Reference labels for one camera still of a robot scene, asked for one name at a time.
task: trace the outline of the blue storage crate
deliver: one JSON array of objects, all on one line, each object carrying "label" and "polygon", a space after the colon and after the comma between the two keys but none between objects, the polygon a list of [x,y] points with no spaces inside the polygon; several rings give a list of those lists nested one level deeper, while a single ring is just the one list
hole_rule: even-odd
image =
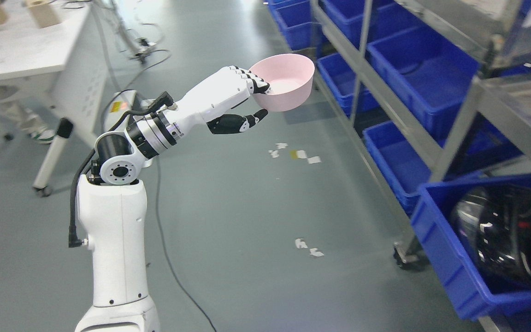
[{"label": "blue storage crate", "polygon": [[373,68],[435,139],[446,138],[478,63],[430,27],[372,42]]},{"label": "blue storage crate", "polygon": [[427,184],[411,218],[415,234],[461,319],[531,310],[531,290],[496,293],[489,289],[448,223],[451,210],[478,185],[514,184],[531,188],[531,175]]},{"label": "blue storage crate", "polygon": [[[301,2],[275,9],[274,21],[278,24],[280,32],[291,50],[297,51],[310,47],[314,24],[310,12],[310,1],[302,0]],[[324,41],[326,41],[326,38],[323,36],[321,42]]]},{"label": "blue storage crate", "polygon": [[[418,188],[425,184],[431,171],[409,145],[392,121],[367,128],[363,132],[364,143],[376,162],[386,182],[407,215],[411,215],[419,200]],[[442,147],[445,141],[438,142]],[[479,131],[470,145],[466,157],[471,166],[481,168],[508,160],[521,152],[508,141],[492,124]],[[476,168],[464,170],[459,179],[476,178]]]},{"label": "blue storage crate", "polygon": [[[323,80],[331,89],[335,100],[337,100],[343,112],[349,115],[352,111],[352,102],[354,100],[356,73],[352,71],[339,53],[318,59],[317,66]],[[358,102],[358,112],[366,112],[379,106],[376,99],[363,86],[360,88]]]},{"label": "blue storage crate", "polygon": [[298,4],[299,2],[304,2],[304,0],[269,0],[267,3],[267,8],[270,9],[271,14],[274,15],[274,11],[276,11],[276,9]]},{"label": "blue storage crate", "polygon": [[[364,0],[322,0],[329,19],[337,25],[352,44],[360,47]],[[392,0],[375,0],[378,6],[390,4]]]},{"label": "blue storage crate", "polygon": [[377,9],[377,17],[370,26],[370,41],[392,36],[397,32],[425,25],[400,4],[392,3]]},{"label": "blue storage crate", "polygon": [[364,130],[364,144],[407,215],[417,205],[417,187],[431,171],[392,121]]}]

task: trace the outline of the metal shelving rack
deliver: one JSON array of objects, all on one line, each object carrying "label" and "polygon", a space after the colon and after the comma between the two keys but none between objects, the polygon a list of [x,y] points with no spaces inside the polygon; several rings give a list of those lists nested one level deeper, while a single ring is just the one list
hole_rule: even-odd
[{"label": "metal shelving rack", "polygon": [[[374,2],[368,0],[365,4],[358,50],[330,20],[318,0],[310,0],[313,20],[321,25],[323,34],[356,73],[351,121],[346,119],[344,128],[358,147],[363,162],[375,177],[392,214],[402,225],[404,238],[402,242],[395,243],[395,255],[406,265],[418,260],[415,253],[419,251],[420,245],[409,225],[409,217],[354,130],[360,84],[364,84],[371,92],[431,170],[430,182],[442,181],[456,168],[457,162],[466,151],[465,147],[472,139],[474,129],[478,128],[483,119],[492,122],[531,159],[531,74],[510,78],[487,78],[495,70],[531,61],[531,16],[525,14],[525,6],[530,8],[531,0],[397,2],[482,65],[472,80],[471,88],[444,149],[434,141],[364,57]],[[316,45],[316,40],[317,38],[313,38],[313,45]],[[318,74],[316,84],[331,101],[335,112],[345,118]],[[486,332],[513,332],[503,316],[481,317],[479,321]]]}]

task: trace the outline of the pink bowl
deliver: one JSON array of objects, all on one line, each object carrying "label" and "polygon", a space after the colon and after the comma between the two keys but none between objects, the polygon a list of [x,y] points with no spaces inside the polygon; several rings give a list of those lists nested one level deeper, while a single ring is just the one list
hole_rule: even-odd
[{"label": "pink bowl", "polygon": [[304,103],[313,86],[314,63],[299,54],[279,54],[249,68],[270,84],[267,94],[255,93],[257,105],[270,112],[285,112]]}]

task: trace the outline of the caster wheel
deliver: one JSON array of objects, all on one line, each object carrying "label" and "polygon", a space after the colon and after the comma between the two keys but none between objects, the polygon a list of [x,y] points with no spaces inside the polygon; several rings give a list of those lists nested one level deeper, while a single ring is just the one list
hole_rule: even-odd
[{"label": "caster wheel", "polygon": [[43,197],[48,197],[50,196],[50,194],[53,192],[52,189],[50,189],[50,187],[48,187],[48,185],[42,189],[38,189],[38,188],[34,188],[36,190],[36,196],[40,197],[40,198],[43,198]]},{"label": "caster wheel", "polygon": [[396,252],[396,248],[394,248],[394,253],[392,254],[392,258],[395,259],[396,266],[402,269],[405,263],[403,263],[403,260],[401,259],[401,255],[399,255],[399,253]]},{"label": "caster wheel", "polygon": [[420,271],[421,267],[417,262],[403,262],[403,259],[401,258],[401,255],[396,251],[396,248],[394,248],[394,252],[392,254],[392,258],[396,261],[396,266],[400,267],[401,269],[405,271]]}]

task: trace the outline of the floor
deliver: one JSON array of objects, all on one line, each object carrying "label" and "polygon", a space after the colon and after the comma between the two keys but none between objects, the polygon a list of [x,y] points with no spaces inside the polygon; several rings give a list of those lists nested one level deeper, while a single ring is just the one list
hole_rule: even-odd
[{"label": "floor", "polygon": [[[286,51],[257,0],[138,6],[138,17],[164,32],[160,47],[173,52],[135,82],[148,97],[167,90],[178,99],[224,65],[250,67]],[[158,38],[153,27],[136,29]],[[126,84],[141,65],[110,46],[118,82]],[[103,101],[114,92],[108,83]],[[257,109],[250,99],[235,111]],[[51,179],[53,195],[38,198],[31,183],[46,147],[14,134],[10,142],[0,138],[0,332],[70,332],[91,305],[90,253],[67,248],[68,187],[88,149],[72,139]],[[277,143],[288,146],[272,158]],[[295,160],[291,150],[322,162]],[[431,267],[396,266],[392,242],[400,227],[316,90],[303,106],[271,113],[244,134],[196,128],[161,156],[160,170],[156,163],[141,178],[149,197],[147,275],[163,331],[211,327],[169,271],[156,200],[175,272],[219,332],[482,331],[457,318]],[[324,256],[297,249],[297,238]]]}]

